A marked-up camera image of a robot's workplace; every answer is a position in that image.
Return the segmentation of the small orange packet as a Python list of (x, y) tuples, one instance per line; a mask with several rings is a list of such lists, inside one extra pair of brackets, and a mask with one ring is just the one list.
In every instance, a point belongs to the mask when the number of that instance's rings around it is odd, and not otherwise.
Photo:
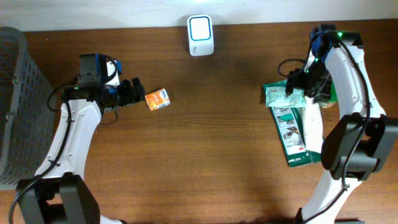
[(165, 88), (147, 94), (145, 99), (151, 111), (163, 108), (170, 104), (170, 98)]

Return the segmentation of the green lid jar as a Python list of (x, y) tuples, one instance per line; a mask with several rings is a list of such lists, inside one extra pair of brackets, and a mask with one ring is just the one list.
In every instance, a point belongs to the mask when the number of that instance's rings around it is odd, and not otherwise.
[(331, 108), (335, 103), (338, 102), (333, 81), (330, 81), (323, 87), (322, 91), (320, 92), (320, 96), (321, 108)]

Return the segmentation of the mint green tissue packet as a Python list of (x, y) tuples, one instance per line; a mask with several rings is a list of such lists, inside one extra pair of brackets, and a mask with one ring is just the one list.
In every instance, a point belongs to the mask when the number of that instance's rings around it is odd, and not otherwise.
[(265, 86), (266, 106), (277, 108), (301, 108), (305, 106), (303, 91), (293, 89), (293, 92), (286, 94), (284, 86)]

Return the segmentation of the white cream tube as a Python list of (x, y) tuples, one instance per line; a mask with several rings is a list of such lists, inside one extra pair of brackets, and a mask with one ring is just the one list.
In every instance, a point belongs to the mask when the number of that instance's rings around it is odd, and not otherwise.
[(312, 98), (304, 97), (305, 107), (302, 109), (303, 135), (305, 148), (308, 151), (321, 153), (323, 144), (323, 123), (318, 103)]

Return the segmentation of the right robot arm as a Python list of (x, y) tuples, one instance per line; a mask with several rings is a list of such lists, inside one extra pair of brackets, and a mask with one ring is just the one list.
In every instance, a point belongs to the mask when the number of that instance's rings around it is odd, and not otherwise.
[(303, 67), (287, 75), (285, 92), (303, 90), (314, 100), (329, 80), (340, 120), (323, 140), (323, 174), (296, 223), (334, 223), (353, 190), (383, 168), (397, 141), (397, 119), (387, 117), (373, 92), (360, 34), (320, 24), (310, 33)]

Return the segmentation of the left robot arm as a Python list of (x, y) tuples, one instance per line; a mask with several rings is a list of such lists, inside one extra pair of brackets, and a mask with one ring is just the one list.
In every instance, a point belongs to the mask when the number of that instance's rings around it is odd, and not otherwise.
[(25, 223), (119, 223), (107, 218), (84, 181), (91, 139), (107, 111), (144, 101), (138, 78), (118, 85), (67, 85), (51, 147), (32, 179), (17, 185), (8, 221), (19, 207)]

